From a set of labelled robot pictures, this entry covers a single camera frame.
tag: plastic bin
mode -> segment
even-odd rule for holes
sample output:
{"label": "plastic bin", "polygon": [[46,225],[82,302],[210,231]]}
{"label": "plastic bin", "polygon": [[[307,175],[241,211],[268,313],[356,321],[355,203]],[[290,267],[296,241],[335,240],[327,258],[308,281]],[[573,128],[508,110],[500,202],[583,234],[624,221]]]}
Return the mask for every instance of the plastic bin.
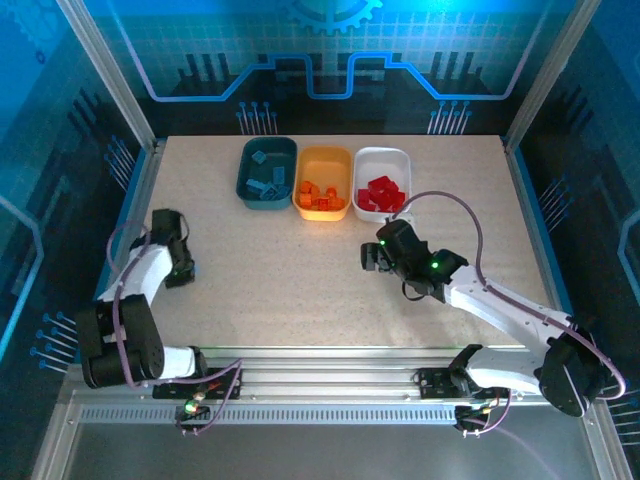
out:
{"label": "plastic bin", "polygon": [[[296,174],[296,142],[287,137],[258,137],[249,140],[242,150],[236,194],[247,208],[252,210],[281,210],[291,204],[291,194]],[[247,180],[268,184],[276,176],[281,177],[284,167],[284,181],[282,185],[289,189],[289,193],[281,198],[260,198],[260,194],[252,191]]]}
{"label": "plastic bin", "polygon": [[[345,206],[341,210],[318,211],[306,209],[299,203],[299,186],[308,180],[324,192],[335,187],[338,197],[344,198]],[[293,204],[305,220],[337,222],[342,220],[351,205],[351,184],[353,180],[353,158],[344,147],[313,146],[300,152],[294,186]]]}
{"label": "plastic bin", "polygon": [[368,212],[358,206],[357,195],[361,188],[368,188],[371,180],[387,176],[398,184],[400,191],[411,197],[411,159],[402,150],[386,147],[366,147],[356,153],[353,163],[353,188],[351,198],[356,216],[366,222],[384,223],[391,215],[386,212]]}

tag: gear graphic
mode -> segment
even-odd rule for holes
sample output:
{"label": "gear graphic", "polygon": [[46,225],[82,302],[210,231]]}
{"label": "gear graphic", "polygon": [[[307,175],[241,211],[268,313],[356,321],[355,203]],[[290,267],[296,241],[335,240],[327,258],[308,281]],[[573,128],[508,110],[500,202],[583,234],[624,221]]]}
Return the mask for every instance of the gear graphic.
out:
{"label": "gear graphic", "polygon": [[20,31],[38,49],[53,40],[58,31],[54,0],[0,0],[0,11],[12,15]]}
{"label": "gear graphic", "polygon": [[283,5],[290,20],[313,33],[333,35],[347,28],[360,28],[362,20],[371,20],[371,11],[382,6],[380,0],[286,0]]}

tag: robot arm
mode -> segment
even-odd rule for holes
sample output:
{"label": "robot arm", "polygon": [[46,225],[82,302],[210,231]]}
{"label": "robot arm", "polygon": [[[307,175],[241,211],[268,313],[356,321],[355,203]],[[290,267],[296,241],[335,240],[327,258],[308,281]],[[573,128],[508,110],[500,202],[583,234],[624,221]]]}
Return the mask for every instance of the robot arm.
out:
{"label": "robot arm", "polygon": [[422,296],[468,311],[527,348],[525,353],[522,349],[468,346],[450,366],[451,380],[459,390],[467,394],[472,385],[542,394],[568,415],[585,414],[602,390],[608,371],[580,342],[552,325],[557,322],[593,344],[591,335],[577,327],[568,314],[481,279],[475,267],[453,252],[430,252],[427,242],[418,239],[403,220],[387,223],[377,237],[377,244],[361,247],[365,270],[377,266],[378,271],[395,273],[403,281],[403,291],[408,285]]}
{"label": "robot arm", "polygon": [[[182,236],[181,214],[173,210],[153,212],[150,245],[140,253],[144,238],[131,246],[129,272],[120,297],[119,321],[127,359],[136,382],[193,375],[199,362],[197,349],[166,347],[156,328],[150,305],[160,285],[179,287],[195,279],[194,262]],[[113,301],[123,273],[98,300],[76,315],[78,344],[86,383],[100,388],[125,383],[115,343]]]}

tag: white bowl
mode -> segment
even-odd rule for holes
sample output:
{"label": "white bowl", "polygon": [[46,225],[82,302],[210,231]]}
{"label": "white bowl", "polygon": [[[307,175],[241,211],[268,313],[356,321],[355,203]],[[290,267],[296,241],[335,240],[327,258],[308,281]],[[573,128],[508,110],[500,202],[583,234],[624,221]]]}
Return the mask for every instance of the white bowl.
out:
{"label": "white bowl", "polygon": [[356,153],[353,162],[353,207],[359,219],[365,222],[384,223],[388,212],[368,212],[358,206],[358,190],[369,188],[376,178],[389,177],[398,184],[406,199],[411,197],[411,159],[402,150],[386,147],[366,147]]}

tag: speckled work surface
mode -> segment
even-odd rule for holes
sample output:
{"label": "speckled work surface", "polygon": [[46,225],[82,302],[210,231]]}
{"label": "speckled work surface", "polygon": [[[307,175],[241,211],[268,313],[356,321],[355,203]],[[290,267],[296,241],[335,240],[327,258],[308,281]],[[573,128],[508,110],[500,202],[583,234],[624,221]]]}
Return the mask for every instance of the speckled work surface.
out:
{"label": "speckled work surface", "polygon": [[[490,136],[294,136],[309,145],[397,147],[413,164],[413,191],[445,190],[466,200],[485,233],[484,272],[536,302],[546,295],[502,145]],[[165,344],[199,346],[428,346],[515,343],[471,314],[431,300],[409,302],[391,275],[364,272],[360,244],[379,225],[353,209],[336,223],[297,210],[252,211],[236,197],[249,137],[170,137],[151,210],[183,212],[196,282],[158,292],[152,311]],[[440,198],[412,207],[432,249],[474,260],[466,212]]]}

